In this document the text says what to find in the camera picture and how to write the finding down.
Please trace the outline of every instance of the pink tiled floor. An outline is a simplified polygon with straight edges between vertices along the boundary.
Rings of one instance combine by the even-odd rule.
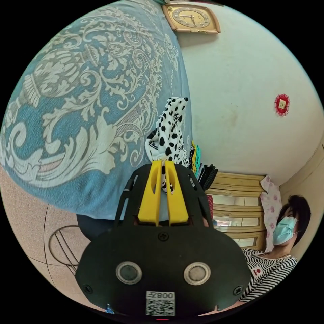
[[[77,264],[89,244],[89,240],[76,227],[76,215],[45,204],[26,193],[1,167],[0,189],[12,230],[29,260],[41,275],[70,299],[102,310],[89,303],[76,283],[73,269],[65,265],[70,262]],[[55,235],[52,237],[49,247],[49,238],[54,232],[57,233],[57,238]],[[60,240],[70,260],[66,258],[57,239]]]

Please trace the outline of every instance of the black and white striped shirt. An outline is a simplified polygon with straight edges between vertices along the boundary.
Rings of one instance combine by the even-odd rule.
[[[294,256],[288,255],[280,259],[261,257],[264,251],[243,249],[245,259],[251,271],[251,281],[240,301],[251,301],[274,288],[285,279],[297,264]]]

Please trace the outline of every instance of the screw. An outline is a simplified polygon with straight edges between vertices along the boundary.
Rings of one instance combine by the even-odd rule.
[[[236,287],[236,288],[234,289],[233,294],[234,294],[235,296],[237,296],[237,295],[239,295],[242,291],[243,291],[243,287],[242,287],[242,286],[238,286],[238,287]]]
[[[162,242],[165,242],[169,239],[169,234],[167,232],[161,232],[158,234],[158,239]]]
[[[93,290],[89,285],[83,285],[83,290],[87,294],[92,294],[93,293]]]

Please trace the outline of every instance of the black and white spotted fabric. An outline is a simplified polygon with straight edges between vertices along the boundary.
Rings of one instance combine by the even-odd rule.
[[[187,101],[188,98],[172,97],[168,99],[165,111],[155,124],[155,130],[149,134],[145,142],[145,150],[151,162],[168,160],[185,167],[189,166],[181,128]],[[161,187],[166,192],[164,162],[162,162],[161,172]]]

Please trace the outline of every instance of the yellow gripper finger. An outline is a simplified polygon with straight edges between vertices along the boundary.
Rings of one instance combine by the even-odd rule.
[[[166,188],[169,211],[169,225],[188,222],[188,212],[183,199],[176,168],[172,161],[165,161]]]
[[[162,161],[153,161],[146,183],[138,220],[159,225]]]

